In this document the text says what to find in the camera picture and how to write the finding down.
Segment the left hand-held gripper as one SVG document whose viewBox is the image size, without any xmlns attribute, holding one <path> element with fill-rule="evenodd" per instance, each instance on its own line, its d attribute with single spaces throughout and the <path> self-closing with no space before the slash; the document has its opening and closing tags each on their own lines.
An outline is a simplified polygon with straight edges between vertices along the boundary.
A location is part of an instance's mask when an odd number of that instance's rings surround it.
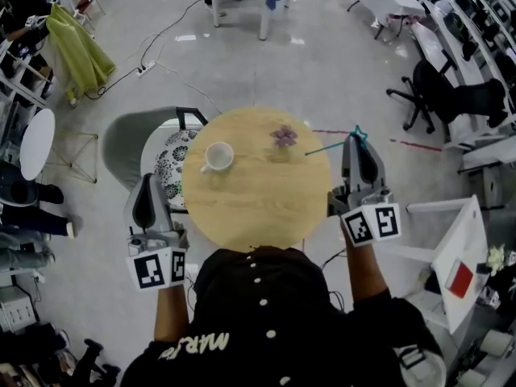
<svg viewBox="0 0 516 387">
<path fill-rule="evenodd" d="M 123 218 L 129 230 L 126 263 L 136 289 L 183 284 L 187 230 L 181 223 L 172 223 L 168 201 L 155 175 L 144 175 L 130 192 Z"/>
</svg>

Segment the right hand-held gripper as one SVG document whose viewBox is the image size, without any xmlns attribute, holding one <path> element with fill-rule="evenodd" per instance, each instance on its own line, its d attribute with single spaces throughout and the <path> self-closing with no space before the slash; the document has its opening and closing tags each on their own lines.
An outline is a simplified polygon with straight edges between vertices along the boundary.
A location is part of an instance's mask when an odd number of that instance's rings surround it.
<svg viewBox="0 0 516 387">
<path fill-rule="evenodd" d="M 346 186 L 327 195 L 327 216 L 337 216 L 352 244 L 358 248 L 400 237 L 399 205 L 385 186 L 385 166 L 376 149 L 365 139 L 357 141 L 359 186 L 356 186 L 356 135 L 343 144 L 341 176 Z"/>
</svg>

